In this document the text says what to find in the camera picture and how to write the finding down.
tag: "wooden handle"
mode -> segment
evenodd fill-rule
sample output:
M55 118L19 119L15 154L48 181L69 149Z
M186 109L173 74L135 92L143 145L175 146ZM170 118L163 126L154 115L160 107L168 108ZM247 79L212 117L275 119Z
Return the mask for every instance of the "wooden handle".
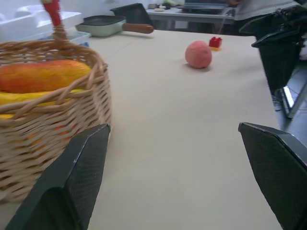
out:
M137 32L141 34L151 34L154 28L146 24L129 24L124 23L122 26L123 31Z

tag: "white shirt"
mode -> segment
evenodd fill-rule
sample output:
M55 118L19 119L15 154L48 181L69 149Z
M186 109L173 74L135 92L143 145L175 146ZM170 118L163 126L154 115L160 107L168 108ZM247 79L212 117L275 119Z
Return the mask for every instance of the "white shirt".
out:
M270 14L277 9L287 8L298 3L293 0L241 0L236 9L235 20L244 20Z

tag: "white container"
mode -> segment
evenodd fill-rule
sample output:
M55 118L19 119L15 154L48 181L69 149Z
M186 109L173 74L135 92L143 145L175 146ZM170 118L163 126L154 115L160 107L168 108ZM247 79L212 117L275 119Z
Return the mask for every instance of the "white container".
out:
M60 13L66 29L83 23L79 12ZM43 5L31 5L18 8L12 19L0 14L0 42L37 40L52 34L53 25Z

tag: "green frying pan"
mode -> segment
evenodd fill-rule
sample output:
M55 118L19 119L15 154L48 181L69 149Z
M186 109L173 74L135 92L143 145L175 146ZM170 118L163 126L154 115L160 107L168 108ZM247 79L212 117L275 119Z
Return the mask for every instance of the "green frying pan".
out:
M92 36L108 37L121 31L150 34L154 31L151 25L129 24L122 16L92 16L84 19L84 23L76 26L78 31L88 32Z

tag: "basket handle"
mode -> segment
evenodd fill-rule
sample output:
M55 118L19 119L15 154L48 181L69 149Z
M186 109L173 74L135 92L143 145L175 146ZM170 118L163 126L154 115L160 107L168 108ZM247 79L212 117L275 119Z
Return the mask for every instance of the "basket handle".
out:
M41 0L41 2L44 5L45 10L49 13L51 17L52 24L54 26L54 40L67 40L67 34L62 25L61 16L59 14L59 0Z

